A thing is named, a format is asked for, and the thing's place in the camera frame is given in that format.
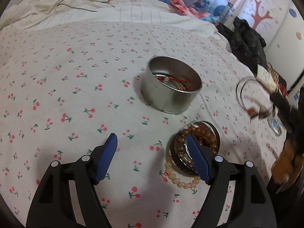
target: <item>blue dot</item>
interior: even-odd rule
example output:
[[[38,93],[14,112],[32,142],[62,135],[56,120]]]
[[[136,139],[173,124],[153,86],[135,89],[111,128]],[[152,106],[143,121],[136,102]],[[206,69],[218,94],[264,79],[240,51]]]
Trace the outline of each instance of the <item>blue dot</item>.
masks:
[[[296,18],[297,17],[297,13],[291,8],[289,9],[289,13],[290,15],[293,17],[293,18]]]

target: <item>cherry print fabric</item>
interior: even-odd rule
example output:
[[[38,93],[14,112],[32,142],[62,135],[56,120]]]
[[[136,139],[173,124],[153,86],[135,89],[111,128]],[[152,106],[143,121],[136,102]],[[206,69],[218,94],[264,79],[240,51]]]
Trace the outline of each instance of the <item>cherry print fabric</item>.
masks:
[[[10,26],[0,38],[0,193],[23,224],[49,164],[90,154],[111,132],[118,149],[96,191],[113,227],[191,227],[209,187],[200,181],[195,189],[178,188],[164,163],[170,137],[195,120],[218,129],[220,155],[240,164],[251,160],[269,180],[285,132],[276,137],[266,120],[250,121],[238,105],[236,84],[251,74],[217,39],[129,22],[73,22],[40,31]],[[159,55],[184,61],[203,81],[183,114],[159,112],[140,94],[147,62]],[[250,97],[269,102],[251,83],[244,89]],[[219,224],[233,192],[231,182]],[[74,186],[71,193],[83,224]]]

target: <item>silver tin can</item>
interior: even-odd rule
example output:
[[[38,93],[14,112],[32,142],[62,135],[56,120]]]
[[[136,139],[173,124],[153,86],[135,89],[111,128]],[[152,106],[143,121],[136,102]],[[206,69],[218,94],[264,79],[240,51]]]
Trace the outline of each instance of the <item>silver tin can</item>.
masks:
[[[186,111],[201,88],[201,78],[194,69],[178,59],[166,56],[158,56],[148,62],[141,83],[145,101],[171,114]]]

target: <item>jewelry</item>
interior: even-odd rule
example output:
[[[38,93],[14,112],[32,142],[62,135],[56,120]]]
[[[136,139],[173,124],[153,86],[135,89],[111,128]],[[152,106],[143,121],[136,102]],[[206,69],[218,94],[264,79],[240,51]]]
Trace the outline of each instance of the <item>jewelry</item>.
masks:
[[[178,177],[176,177],[176,174],[173,173],[173,169],[172,169],[173,164],[174,163],[172,157],[168,156],[166,158],[166,163],[165,163],[165,168],[166,168],[165,172],[168,174],[168,178],[172,180],[172,183],[176,184],[179,188],[184,188],[184,189],[196,188],[196,186],[200,182],[200,177],[195,176],[191,183],[181,182],[181,180]]]

